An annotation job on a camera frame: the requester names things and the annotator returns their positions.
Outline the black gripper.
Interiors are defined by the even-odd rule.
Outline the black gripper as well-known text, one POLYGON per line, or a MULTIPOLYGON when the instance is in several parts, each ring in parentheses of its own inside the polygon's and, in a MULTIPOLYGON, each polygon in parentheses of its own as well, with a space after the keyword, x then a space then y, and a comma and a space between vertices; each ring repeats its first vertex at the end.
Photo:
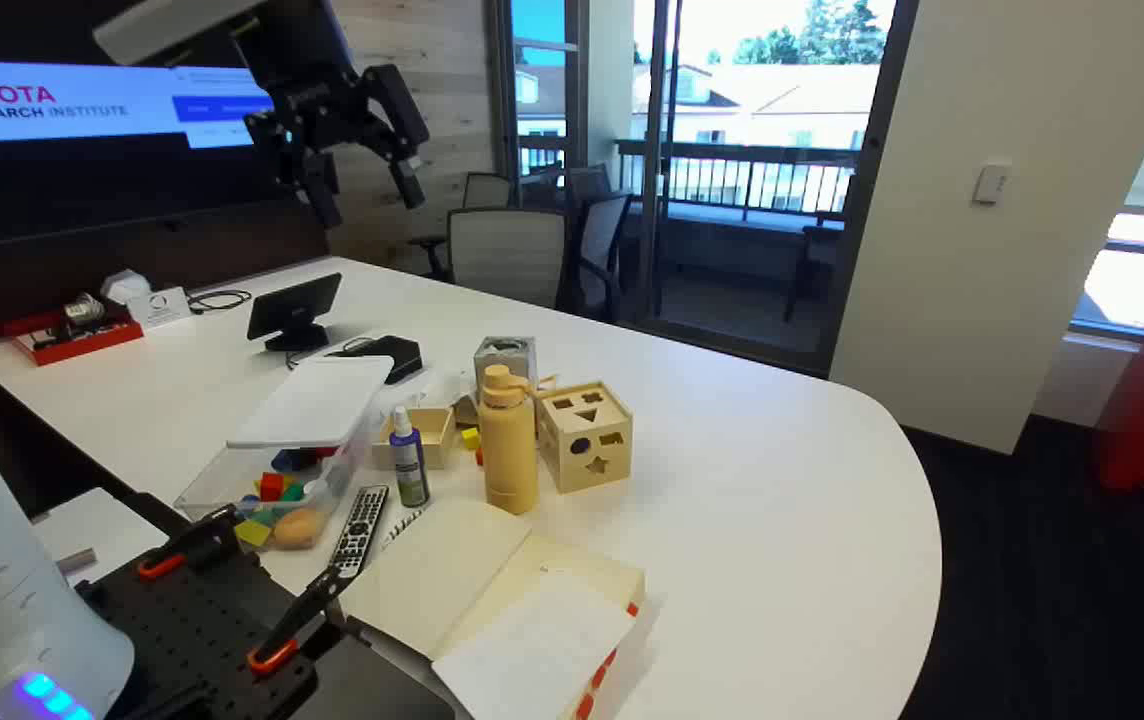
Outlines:
POLYGON ((427 126, 394 66, 357 71, 349 61, 275 66, 252 58, 249 71, 272 95, 269 112, 243 118, 257 158, 285 168, 285 186, 311 209, 321 229, 338 223, 338 179, 324 152, 332 143, 363 143, 386 163, 399 201, 406 209, 425 203, 415 168, 427 126))

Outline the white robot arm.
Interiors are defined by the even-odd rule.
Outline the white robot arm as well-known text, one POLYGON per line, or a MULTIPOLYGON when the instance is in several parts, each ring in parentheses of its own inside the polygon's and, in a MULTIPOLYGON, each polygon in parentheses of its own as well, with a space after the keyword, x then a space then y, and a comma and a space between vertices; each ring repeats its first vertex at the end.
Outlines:
MULTIPOLYGON (((272 95, 249 118, 252 143, 321 223, 338 222, 332 143, 363 143, 406 209, 425 201, 427 126, 394 66, 351 66, 332 0, 134 0, 93 39, 116 66, 146 66, 211 33, 272 95)), ((102 717, 133 667, 134 643, 61 575, 0 476, 0 720, 102 717)))

